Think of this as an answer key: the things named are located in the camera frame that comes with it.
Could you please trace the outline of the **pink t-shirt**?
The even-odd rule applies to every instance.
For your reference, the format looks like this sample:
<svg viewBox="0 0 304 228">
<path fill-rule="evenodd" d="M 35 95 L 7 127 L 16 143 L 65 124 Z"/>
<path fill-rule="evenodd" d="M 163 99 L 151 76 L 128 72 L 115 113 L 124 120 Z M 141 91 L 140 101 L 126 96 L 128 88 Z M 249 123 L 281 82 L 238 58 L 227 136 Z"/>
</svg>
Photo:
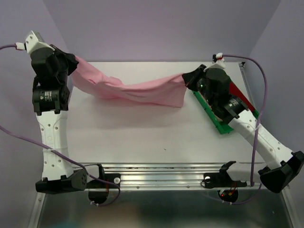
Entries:
<svg viewBox="0 0 304 228">
<path fill-rule="evenodd" d="M 184 104 L 186 86 L 182 74 L 143 83 L 125 85 L 120 79 L 102 71 L 76 56 L 78 65 L 71 74 L 74 87 L 101 99 L 127 99 L 139 103 L 180 108 Z"/>
</svg>

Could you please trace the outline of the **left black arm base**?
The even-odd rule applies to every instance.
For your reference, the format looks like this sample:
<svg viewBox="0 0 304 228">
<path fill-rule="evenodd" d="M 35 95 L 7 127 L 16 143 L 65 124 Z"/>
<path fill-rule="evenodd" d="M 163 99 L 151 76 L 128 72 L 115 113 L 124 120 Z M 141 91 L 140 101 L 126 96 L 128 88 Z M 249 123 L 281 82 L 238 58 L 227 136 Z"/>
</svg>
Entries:
<svg viewBox="0 0 304 228">
<path fill-rule="evenodd" d="M 89 167 L 89 166 L 97 166 L 98 167 L 99 177 L 95 177 L 88 172 L 87 167 Z M 97 207 L 105 207 L 105 206 L 109 206 L 109 205 L 115 203 L 118 200 L 118 198 L 121 195 L 120 186 L 118 184 L 114 183 L 114 182 L 110 182 L 108 180 L 105 180 L 105 172 L 104 172 L 104 168 L 103 168 L 102 164 L 100 164 L 100 163 L 93 163 L 93 164 L 89 164 L 89 165 L 80 164 L 79 167 L 81 167 L 85 170 L 88 177 L 92 178 L 93 180 L 95 180 L 95 181 L 97 181 L 97 182 L 99 182 L 99 183 L 101 183 L 105 186 L 105 188 L 107 189 L 107 193 L 108 193 L 107 196 L 109 196 L 109 187 L 110 186 L 113 186 L 115 189 L 118 190 L 117 195 L 110 202 L 106 202 L 107 199 L 103 203 L 101 203 L 100 201 L 95 201 L 95 200 L 89 199 L 91 205 L 95 205 Z"/>
</svg>

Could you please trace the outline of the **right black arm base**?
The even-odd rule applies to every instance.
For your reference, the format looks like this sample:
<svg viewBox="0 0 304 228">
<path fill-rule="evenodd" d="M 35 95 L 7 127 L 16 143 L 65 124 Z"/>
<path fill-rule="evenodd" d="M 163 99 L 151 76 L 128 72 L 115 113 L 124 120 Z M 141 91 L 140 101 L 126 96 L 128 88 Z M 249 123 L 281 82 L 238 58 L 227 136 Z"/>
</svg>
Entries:
<svg viewBox="0 0 304 228">
<path fill-rule="evenodd" d="M 206 189 L 221 188 L 218 190 L 219 199 L 230 205 L 235 204 L 238 199 L 238 188 L 247 186 L 246 182 L 230 178 L 228 170 L 234 164 L 236 164 L 235 161 L 229 161 L 222 165 L 218 172 L 204 173 L 200 182 L 201 186 Z"/>
</svg>

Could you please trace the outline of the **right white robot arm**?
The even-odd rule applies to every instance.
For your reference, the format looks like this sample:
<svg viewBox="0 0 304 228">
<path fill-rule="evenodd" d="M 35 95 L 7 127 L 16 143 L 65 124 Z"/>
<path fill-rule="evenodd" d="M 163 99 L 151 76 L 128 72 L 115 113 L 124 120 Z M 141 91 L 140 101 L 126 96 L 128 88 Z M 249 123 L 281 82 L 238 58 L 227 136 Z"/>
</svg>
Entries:
<svg viewBox="0 0 304 228">
<path fill-rule="evenodd" d="M 217 173 L 209 174 L 206 188 L 229 187 L 233 182 L 244 186 L 253 181 L 280 193 L 298 175 L 304 165 L 303 152 L 284 146 L 258 122 L 225 70 L 200 65 L 182 74 L 182 79 L 189 90 L 199 93 L 217 118 L 239 133 L 264 160 L 253 165 L 229 161 Z"/>
</svg>

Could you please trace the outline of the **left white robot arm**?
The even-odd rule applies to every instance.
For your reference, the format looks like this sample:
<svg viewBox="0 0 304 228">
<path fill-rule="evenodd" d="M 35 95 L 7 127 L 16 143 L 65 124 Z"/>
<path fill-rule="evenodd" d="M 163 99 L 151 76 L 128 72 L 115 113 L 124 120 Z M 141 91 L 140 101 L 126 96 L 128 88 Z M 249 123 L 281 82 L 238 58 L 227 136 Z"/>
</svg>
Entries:
<svg viewBox="0 0 304 228">
<path fill-rule="evenodd" d="M 36 73 L 32 104 L 44 144 L 42 178 L 36 183 L 36 191 L 46 194 L 83 191 L 88 182 L 95 187 L 103 186 L 105 174 L 94 171 L 88 179 L 84 167 L 73 169 L 68 154 L 67 117 L 70 91 L 67 79 L 77 68 L 76 57 L 51 45 L 33 51 L 30 58 Z"/>
</svg>

